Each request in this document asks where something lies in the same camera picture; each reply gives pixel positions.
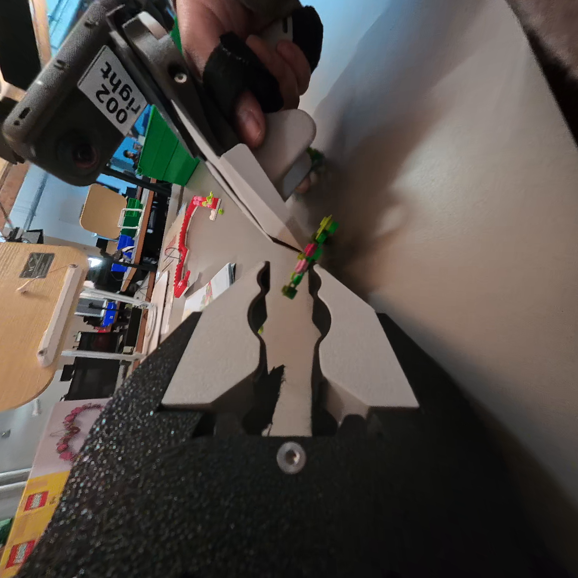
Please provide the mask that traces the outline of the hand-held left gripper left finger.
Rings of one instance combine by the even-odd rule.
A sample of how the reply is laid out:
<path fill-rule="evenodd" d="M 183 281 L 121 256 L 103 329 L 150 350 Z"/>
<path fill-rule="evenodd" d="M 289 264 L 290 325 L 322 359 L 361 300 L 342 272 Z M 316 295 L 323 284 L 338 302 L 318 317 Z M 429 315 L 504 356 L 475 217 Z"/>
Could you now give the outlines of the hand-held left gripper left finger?
<path fill-rule="evenodd" d="M 161 406 L 168 410 L 248 411 L 266 369 L 259 330 L 267 319 L 270 262 L 256 264 L 199 316 Z"/>

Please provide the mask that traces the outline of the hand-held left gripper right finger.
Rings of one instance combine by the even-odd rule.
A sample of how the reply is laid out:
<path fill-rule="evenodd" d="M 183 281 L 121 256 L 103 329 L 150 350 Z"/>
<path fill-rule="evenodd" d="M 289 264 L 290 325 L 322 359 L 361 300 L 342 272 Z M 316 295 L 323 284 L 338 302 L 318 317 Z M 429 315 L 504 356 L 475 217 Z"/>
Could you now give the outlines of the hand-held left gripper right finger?
<path fill-rule="evenodd" d="M 320 265 L 310 272 L 309 293 L 320 333 L 312 362 L 312 434 L 335 435 L 350 417 L 367 425 L 382 411 L 417 410 L 375 309 Z"/>

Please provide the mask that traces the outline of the small lego flower sprig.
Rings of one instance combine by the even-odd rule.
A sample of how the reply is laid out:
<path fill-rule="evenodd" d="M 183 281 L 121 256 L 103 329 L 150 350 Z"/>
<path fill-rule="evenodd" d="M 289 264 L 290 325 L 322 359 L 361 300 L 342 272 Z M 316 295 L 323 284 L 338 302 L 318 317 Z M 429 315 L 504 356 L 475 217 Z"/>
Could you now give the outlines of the small lego flower sprig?
<path fill-rule="evenodd" d="M 339 223 L 335 221 L 333 215 L 322 219 L 318 230 L 311 236 L 305 249 L 299 253 L 289 281 L 281 289 L 283 296 L 290 300 L 295 298 L 305 273 L 320 261 L 325 246 L 332 240 L 338 227 Z"/>

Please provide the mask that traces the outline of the lego instruction booklet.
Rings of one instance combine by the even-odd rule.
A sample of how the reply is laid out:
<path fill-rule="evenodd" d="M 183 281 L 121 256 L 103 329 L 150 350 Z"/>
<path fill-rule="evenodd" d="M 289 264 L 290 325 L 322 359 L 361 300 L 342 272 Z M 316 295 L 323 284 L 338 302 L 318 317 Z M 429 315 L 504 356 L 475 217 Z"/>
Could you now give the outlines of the lego instruction booklet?
<path fill-rule="evenodd" d="M 218 298 L 235 282 L 236 263 L 227 263 L 213 278 L 186 298 L 182 321 L 193 313 L 203 311 L 206 306 Z"/>

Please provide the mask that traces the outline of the lego flower cluster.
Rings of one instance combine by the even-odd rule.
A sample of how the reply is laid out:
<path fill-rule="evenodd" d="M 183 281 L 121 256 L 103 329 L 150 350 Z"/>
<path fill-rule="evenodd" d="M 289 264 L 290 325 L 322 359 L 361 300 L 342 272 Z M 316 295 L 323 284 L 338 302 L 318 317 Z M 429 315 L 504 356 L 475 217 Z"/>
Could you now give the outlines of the lego flower cluster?
<path fill-rule="evenodd" d="M 313 147 L 308 147 L 306 152 L 311 163 L 308 177 L 310 183 L 313 185 L 316 184 L 319 178 L 322 177 L 322 175 L 325 173 L 326 158 L 320 150 Z"/>

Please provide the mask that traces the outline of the lego set box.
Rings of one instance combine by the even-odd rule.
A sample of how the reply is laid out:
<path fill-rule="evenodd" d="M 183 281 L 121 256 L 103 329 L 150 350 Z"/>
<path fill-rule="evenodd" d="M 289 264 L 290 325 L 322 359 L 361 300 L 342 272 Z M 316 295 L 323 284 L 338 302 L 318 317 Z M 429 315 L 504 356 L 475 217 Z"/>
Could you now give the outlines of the lego set box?
<path fill-rule="evenodd" d="M 110 398 L 60 401 L 47 421 L 1 558 L 1 577 L 14 577 L 60 502 L 74 460 Z"/>

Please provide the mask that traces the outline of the person's right hand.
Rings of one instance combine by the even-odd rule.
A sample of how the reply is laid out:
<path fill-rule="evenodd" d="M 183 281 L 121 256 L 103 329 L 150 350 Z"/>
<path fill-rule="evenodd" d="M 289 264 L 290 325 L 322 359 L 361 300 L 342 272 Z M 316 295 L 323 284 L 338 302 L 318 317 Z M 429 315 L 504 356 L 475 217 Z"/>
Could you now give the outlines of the person's right hand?
<path fill-rule="evenodd" d="M 297 109 L 322 53 L 300 1 L 175 1 L 182 51 L 239 139 L 258 148 L 265 114 Z"/>

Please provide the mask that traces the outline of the pale rounded board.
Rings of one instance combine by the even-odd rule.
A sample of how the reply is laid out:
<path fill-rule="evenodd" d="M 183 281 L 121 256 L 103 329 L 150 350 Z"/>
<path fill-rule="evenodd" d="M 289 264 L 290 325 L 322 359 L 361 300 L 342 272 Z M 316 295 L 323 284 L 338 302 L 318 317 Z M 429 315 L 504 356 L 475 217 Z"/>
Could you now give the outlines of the pale rounded board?
<path fill-rule="evenodd" d="M 145 329 L 144 351 L 151 353 L 158 347 L 161 326 L 163 321 L 163 311 L 165 308 L 166 293 L 168 289 L 169 273 L 163 272 L 155 279 L 153 292 L 151 294 L 151 307 L 148 310 L 148 319 Z"/>

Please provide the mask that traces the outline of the cardboard sheet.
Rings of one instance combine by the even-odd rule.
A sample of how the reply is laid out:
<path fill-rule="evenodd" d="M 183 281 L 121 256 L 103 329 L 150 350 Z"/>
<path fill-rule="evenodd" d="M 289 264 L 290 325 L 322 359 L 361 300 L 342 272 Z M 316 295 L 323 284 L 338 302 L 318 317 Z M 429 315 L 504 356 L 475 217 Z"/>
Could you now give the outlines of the cardboard sheet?
<path fill-rule="evenodd" d="M 182 230 L 187 205 L 183 205 L 177 213 L 171 225 L 168 225 L 163 238 L 160 260 L 158 263 L 158 277 L 169 271 L 169 275 L 175 274 L 175 267 L 179 261 L 179 237 Z"/>

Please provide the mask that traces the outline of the green storage bins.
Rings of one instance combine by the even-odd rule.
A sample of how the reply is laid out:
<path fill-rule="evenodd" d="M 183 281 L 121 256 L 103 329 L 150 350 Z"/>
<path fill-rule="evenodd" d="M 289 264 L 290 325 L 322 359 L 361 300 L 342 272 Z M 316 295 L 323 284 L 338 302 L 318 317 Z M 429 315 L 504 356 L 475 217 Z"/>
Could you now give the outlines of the green storage bins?
<path fill-rule="evenodd" d="M 198 164 L 199 159 L 191 156 L 152 106 L 136 173 L 158 182 L 185 186 Z"/>
<path fill-rule="evenodd" d="M 144 215 L 144 207 L 139 199 L 128 198 L 126 207 L 121 209 L 118 226 L 120 234 L 134 238 L 140 231 Z"/>

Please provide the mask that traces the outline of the light wooden chair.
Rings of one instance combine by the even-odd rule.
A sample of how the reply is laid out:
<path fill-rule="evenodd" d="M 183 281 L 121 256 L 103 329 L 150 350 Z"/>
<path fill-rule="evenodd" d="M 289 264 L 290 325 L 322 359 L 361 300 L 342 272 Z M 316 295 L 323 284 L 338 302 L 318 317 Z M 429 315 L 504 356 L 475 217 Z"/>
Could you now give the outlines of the light wooden chair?
<path fill-rule="evenodd" d="M 104 185 L 91 184 L 80 215 L 80 225 L 101 238 L 115 240 L 121 233 L 118 223 L 124 209 L 125 197 Z"/>

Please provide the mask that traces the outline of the blue storage bins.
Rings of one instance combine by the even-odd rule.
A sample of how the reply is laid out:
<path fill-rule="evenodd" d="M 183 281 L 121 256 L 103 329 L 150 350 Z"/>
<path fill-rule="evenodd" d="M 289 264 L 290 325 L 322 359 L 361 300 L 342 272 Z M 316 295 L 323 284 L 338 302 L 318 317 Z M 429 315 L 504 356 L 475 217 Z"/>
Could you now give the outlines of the blue storage bins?
<path fill-rule="evenodd" d="M 132 262 L 132 253 L 135 248 L 134 238 L 130 235 L 121 234 L 117 241 L 115 252 L 113 253 L 113 263 L 110 267 L 111 272 L 124 273 L 129 267 L 126 263 Z"/>

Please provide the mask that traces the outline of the red lego heart frame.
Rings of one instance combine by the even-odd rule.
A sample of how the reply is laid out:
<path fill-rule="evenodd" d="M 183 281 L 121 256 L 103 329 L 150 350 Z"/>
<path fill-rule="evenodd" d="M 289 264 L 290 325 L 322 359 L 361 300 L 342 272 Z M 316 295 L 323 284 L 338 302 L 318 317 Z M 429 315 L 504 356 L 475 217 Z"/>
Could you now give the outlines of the red lego heart frame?
<path fill-rule="evenodd" d="M 173 294 L 175 298 L 182 297 L 190 285 L 191 272 L 187 268 L 186 264 L 189 254 L 187 244 L 188 232 L 190 229 L 192 217 L 199 208 L 210 210 L 209 219 L 213 221 L 216 219 L 217 215 L 223 213 L 223 210 L 221 209 L 221 199 L 219 197 L 215 197 L 212 191 L 209 192 L 205 197 L 194 195 L 187 205 L 184 213 L 183 223 L 177 239 L 177 249 L 179 256 L 175 268 L 175 278 L 173 283 Z"/>

